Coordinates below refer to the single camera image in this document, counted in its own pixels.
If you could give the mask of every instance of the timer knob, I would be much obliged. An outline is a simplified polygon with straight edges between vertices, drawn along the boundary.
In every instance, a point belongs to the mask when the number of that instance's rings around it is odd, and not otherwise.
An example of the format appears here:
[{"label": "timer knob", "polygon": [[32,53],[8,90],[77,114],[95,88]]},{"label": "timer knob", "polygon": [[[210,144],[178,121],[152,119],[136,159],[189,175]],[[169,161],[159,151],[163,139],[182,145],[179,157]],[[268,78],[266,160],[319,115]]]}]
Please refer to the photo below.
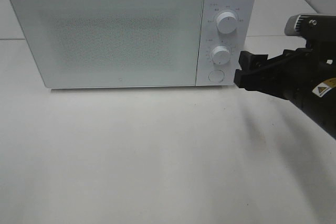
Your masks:
[{"label": "timer knob", "polygon": [[212,61],[217,65],[224,65],[230,61],[231,53],[227,47],[216,47],[211,52]]},{"label": "timer knob", "polygon": [[217,29],[222,34],[232,33],[237,28],[236,14],[227,10],[219,14],[216,18]]}]

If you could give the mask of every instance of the control panel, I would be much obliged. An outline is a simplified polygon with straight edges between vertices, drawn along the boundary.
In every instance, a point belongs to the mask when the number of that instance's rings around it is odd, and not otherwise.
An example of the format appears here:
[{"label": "control panel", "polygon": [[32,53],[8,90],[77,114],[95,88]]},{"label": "control panel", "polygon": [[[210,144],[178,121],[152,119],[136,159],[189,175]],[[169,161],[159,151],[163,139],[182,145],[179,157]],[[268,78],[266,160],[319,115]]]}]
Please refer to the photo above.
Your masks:
[{"label": "control panel", "polygon": [[197,86],[231,85],[254,0],[204,0]]}]

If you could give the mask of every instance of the microwave door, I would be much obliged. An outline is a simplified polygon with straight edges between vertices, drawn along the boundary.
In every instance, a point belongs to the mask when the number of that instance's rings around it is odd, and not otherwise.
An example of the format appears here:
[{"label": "microwave door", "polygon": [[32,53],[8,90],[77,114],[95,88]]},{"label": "microwave door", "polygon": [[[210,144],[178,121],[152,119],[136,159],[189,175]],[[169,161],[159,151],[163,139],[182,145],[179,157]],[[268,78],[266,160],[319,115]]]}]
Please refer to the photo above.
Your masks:
[{"label": "microwave door", "polygon": [[194,86],[203,0],[11,0],[46,87]]}]

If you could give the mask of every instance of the warning label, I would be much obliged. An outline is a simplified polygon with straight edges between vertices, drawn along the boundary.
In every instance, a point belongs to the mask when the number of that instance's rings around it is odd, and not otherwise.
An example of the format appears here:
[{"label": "warning label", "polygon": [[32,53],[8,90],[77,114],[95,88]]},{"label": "warning label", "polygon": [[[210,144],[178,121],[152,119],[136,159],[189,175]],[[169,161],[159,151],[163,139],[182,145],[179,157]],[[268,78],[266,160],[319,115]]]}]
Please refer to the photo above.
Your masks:
[{"label": "warning label", "polygon": [[324,82],[318,84],[312,92],[318,97],[323,97],[326,93],[328,93],[331,89],[336,87],[336,78],[328,79]]}]

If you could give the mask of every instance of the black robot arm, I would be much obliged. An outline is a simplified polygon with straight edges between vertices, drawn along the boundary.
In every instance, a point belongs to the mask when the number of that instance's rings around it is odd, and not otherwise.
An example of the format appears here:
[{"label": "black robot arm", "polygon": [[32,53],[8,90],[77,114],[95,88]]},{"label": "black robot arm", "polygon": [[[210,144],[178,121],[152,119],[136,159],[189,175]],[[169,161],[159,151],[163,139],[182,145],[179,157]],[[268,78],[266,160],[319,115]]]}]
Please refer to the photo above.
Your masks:
[{"label": "black robot arm", "polygon": [[336,16],[293,16],[285,34],[303,37],[306,47],[272,59],[242,51],[234,83],[291,101],[336,138]]}]

